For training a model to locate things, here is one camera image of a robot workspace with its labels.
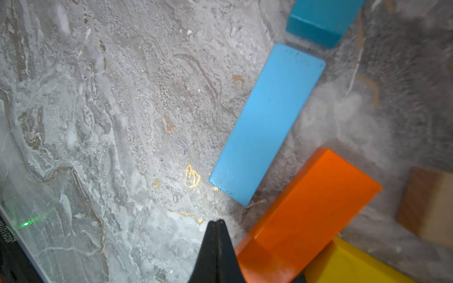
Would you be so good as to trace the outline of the orange wooden block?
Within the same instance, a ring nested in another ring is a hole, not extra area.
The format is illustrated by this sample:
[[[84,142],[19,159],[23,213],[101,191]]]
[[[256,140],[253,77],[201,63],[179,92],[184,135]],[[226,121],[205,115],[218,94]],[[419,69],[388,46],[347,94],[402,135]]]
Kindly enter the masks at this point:
[[[381,190],[334,151],[318,148],[236,247],[246,282],[292,282]]]

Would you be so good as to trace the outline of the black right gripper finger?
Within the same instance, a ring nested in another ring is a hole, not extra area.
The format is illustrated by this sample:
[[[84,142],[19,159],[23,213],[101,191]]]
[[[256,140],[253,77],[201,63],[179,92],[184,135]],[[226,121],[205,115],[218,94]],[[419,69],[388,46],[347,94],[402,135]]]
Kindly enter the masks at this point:
[[[244,283],[224,220],[210,221],[189,283]]]

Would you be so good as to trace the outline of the teal wooden block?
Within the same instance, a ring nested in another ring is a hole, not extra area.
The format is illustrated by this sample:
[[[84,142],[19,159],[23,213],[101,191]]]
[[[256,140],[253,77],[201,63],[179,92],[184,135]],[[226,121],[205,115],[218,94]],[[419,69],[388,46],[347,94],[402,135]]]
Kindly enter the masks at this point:
[[[285,30],[326,48],[342,39],[364,0],[297,0]]]

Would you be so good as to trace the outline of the light blue wooden block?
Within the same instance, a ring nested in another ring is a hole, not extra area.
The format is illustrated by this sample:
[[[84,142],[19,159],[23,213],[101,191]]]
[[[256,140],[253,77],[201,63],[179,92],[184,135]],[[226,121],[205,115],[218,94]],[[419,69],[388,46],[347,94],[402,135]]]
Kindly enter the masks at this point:
[[[326,62],[276,44],[210,174],[247,206],[322,75]]]

